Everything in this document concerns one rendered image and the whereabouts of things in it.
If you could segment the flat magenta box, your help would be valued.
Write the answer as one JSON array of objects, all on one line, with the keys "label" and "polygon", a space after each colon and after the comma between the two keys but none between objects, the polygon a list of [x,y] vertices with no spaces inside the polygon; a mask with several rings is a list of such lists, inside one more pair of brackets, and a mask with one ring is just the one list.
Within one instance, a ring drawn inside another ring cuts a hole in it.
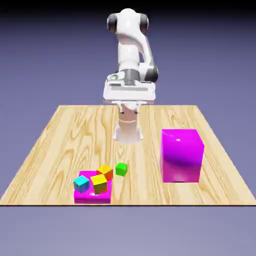
[{"label": "flat magenta box", "polygon": [[94,193],[91,177],[97,174],[96,170],[81,170],[78,176],[84,176],[89,180],[89,189],[83,193],[75,190],[73,193],[75,204],[110,204],[112,195],[112,180],[107,182],[107,192],[97,194]]}]

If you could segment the small orange cube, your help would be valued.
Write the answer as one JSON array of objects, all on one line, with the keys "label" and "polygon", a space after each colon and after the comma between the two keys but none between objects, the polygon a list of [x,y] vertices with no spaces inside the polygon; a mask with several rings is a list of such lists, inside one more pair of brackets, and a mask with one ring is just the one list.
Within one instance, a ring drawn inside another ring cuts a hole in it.
[{"label": "small orange cube", "polygon": [[107,181],[110,181],[113,179],[113,168],[103,164],[96,170],[98,175],[104,175]]}]

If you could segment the large magenta box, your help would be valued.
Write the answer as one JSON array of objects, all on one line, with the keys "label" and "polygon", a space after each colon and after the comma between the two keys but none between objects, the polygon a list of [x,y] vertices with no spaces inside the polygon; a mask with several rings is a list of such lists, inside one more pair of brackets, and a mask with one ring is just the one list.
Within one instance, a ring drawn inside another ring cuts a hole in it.
[{"label": "large magenta box", "polygon": [[196,129],[162,129],[160,171],[164,183],[198,183],[204,143]]}]

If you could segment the small yellow cube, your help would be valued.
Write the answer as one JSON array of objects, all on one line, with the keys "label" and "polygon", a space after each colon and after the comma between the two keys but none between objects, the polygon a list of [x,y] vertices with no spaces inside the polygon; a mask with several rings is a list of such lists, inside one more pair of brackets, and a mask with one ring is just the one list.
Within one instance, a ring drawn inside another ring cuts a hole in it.
[{"label": "small yellow cube", "polygon": [[91,176],[94,194],[99,195],[108,191],[108,180],[103,174]]}]

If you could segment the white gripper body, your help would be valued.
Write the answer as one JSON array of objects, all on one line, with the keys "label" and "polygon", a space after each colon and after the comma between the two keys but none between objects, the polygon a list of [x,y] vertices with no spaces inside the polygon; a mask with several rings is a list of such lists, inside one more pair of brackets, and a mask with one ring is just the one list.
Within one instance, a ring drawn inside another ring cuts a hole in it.
[{"label": "white gripper body", "polygon": [[125,85],[124,80],[106,80],[103,90],[105,101],[116,102],[138,102],[140,104],[151,104],[156,99],[156,84],[153,82],[135,81],[135,85]]}]

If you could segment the small green cube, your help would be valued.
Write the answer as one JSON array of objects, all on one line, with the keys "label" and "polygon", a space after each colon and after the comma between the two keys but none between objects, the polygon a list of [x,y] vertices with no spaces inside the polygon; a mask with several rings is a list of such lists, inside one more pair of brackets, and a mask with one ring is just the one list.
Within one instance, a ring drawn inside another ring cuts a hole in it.
[{"label": "small green cube", "polygon": [[124,177],[128,171],[128,165],[123,162],[119,162],[115,167],[115,173],[117,176]]}]

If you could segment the small cyan cube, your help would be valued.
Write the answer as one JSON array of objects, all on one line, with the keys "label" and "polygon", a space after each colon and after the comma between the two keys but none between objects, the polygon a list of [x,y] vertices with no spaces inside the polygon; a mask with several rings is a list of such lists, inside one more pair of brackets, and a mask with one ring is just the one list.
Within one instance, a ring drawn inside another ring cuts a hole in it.
[{"label": "small cyan cube", "polygon": [[73,186],[79,193],[84,193],[90,188],[90,181],[84,175],[81,175],[73,180]]}]

